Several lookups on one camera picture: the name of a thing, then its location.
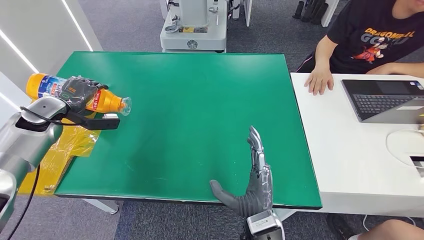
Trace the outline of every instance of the cartoon character print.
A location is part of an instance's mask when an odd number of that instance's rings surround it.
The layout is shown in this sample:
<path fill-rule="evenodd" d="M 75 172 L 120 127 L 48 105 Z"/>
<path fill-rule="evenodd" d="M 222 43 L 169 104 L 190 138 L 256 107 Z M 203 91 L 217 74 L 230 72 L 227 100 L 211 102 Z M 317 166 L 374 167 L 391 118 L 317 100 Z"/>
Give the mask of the cartoon character print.
<path fill-rule="evenodd" d="M 353 56 L 353 59 L 360 59 L 365 60 L 369 62 L 370 64 L 373 64 L 373 62 L 377 59 L 381 59 L 384 57 L 384 54 L 382 54 L 383 49 L 387 49 L 389 46 L 387 43 L 383 43 L 386 40 L 385 37 L 380 37 L 378 39 L 378 43 L 374 44 L 370 48 L 363 47 L 363 52 L 359 55 Z"/>

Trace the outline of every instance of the bottle label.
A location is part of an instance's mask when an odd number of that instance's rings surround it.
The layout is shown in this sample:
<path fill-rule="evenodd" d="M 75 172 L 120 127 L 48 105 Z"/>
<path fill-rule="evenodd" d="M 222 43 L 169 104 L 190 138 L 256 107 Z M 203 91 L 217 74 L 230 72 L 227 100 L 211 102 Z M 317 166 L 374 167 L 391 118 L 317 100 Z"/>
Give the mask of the bottle label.
<path fill-rule="evenodd" d="M 66 79 L 56 76 L 44 76 L 38 87 L 38 98 L 42 98 L 45 95 L 55 96 L 56 90 L 60 89 L 65 81 Z"/>
<path fill-rule="evenodd" d="M 97 90 L 96 94 L 94 95 L 93 98 L 93 110 L 97 109 L 97 106 L 99 105 L 99 100 L 100 100 L 100 94 L 102 93 L 102 90 Z"/>

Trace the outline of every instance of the plastic bottle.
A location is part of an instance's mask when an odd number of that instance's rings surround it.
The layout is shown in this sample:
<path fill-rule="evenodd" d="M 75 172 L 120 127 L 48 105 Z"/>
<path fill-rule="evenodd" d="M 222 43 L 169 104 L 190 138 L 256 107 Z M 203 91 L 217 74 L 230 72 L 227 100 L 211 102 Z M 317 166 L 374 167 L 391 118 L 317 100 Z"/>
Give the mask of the plastic bottle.
<path fill-rule="evenodd" d="M 55 91 L 60 88 L 66 79 L 57 76 L 47 75 L 45 73 L 34 73 L 26 84 L 26 94 L 33 100 L 39 99 L 44 95 L 55 96 Z M 88 101 L 85 109 L 97 113 L 121 113 L 124 116 L 130 114 L 131 98 L 118 97 L 111 91 L 100 89 L 94 95 L 94 98 Z"/>

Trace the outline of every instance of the green table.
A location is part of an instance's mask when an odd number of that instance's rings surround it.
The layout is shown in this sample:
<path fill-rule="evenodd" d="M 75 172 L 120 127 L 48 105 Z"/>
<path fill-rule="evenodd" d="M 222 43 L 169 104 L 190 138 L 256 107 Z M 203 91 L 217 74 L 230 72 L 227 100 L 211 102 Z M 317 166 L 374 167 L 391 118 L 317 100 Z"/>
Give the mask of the green table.
<path fill-rule="evenodd" d="M 274 207 L 322 207 L 284 55 L 74 52 L 58 73 L 72 75 L 133 104 L 90 157 L 72 162 L 56 195 L 216 203 L 211 179 L 243 195 L 254 125 Z"/>

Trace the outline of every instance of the floor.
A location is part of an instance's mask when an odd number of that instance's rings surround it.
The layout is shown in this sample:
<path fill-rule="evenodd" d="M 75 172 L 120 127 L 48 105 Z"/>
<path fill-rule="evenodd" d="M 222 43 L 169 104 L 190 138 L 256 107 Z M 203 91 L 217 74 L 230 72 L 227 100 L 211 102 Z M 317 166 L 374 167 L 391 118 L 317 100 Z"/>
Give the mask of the floor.
<path fill-rule="evenodd" d="M 346 2 L 340 0 L 337 12 Z M 79 0 L 79 3 L 105 51 L 162 50 L 159 34 L 164 20 L 159 0 Z M 296 6 L 295 0 L 253 1 L 249 28 L 245 25 L 243 11 L 238 21 L 231 20 L 228 24 L 228 52 L 284 53 L 289 70 L 294 71 L 327 30 L 293 19 L 291 15 Z M 422 61 L 422 56 L 424 49 L 404 61 Z M 9 235 L 26 199 L 26 196 L 16 199 L 15 212 L 0 234 L 0 240 Z M 346 217 L 356 231 L 363 231 L 363 216 Z M 324 219 L 325 215 L 320 213 L 296 213 L 283 223 L 287 239 L 331 239 Z M 370 226 L 384 219 L 370 218 Z M 220 240 L 238 239 L 242 229 L 239 217 L 218 206 L 128 201 L 119 213 L 110 215 L 80 199 L 35 197 L 12 239 L 187 239 L 197 236 L 196 239 Z"/>

